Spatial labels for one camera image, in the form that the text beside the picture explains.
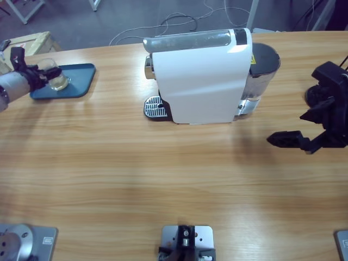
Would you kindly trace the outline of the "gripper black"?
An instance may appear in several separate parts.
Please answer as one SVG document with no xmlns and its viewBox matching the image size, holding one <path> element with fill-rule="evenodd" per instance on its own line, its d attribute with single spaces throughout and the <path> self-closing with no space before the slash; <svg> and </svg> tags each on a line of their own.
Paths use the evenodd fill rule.
<svg viewBox="0 0 348 261">
<path fill-rule="evenodd" d="M 275 132 L 266 139 L 267 142 L 280 148 L 302 148 L 309 154 L 321 148 L 346 147 L 347 84 L 317 84 L 310 87 L 304 97 L 309 109 L 300 119 L 321 124 L 325 131 L 311 141 L 299 130 Z"/>
<path fill-rule="evenodd" d="M 29 91 L 35 91 L 45 87 L 48 84 L 48 80 L 59 77 L 62 69 L 60 67 L 51 67 L 40 70 L 38 65 L 27 65 L 20 67 L 20 73 L 28 81 Z"/>
</svg>

